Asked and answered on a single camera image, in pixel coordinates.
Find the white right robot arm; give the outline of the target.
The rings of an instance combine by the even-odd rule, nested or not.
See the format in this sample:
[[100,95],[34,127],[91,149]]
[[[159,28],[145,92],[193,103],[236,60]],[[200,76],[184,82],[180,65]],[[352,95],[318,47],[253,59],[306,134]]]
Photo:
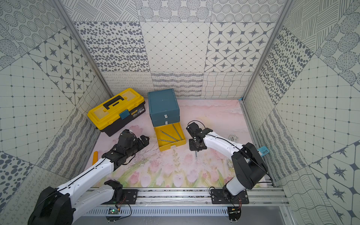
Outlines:
[[246,189],[252,189],[265,175],[268,167],[256,147],[225,139],[210,128],[201,129],[195,122],[186,127],[190,134],[189,149],[199,152],[213,149],[232,161],[235,176],[223,186],[223,198],[231,202]]

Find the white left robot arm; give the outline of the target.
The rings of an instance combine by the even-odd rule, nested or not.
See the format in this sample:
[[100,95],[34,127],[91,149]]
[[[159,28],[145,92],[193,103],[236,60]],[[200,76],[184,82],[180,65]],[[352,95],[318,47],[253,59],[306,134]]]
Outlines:
[[94,191],[89,188],[104,177],[127,165],[133,157],[149,145],[149,137],[137,137],[125,129],[108,152],[94,165],[56,188],[44,189],[28,219],[29,225],[71,225],[85,213],[103,203],[115,205],[117,210],[126,196],[123,185],[116,180],[108,180]]

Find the yellow bottom drawer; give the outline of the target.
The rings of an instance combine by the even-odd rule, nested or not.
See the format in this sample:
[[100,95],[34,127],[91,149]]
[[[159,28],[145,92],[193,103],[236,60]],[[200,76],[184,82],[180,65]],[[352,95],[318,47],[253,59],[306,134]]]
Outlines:
[[187,143],[181,123],[154,127],[160,152],[176,148]]

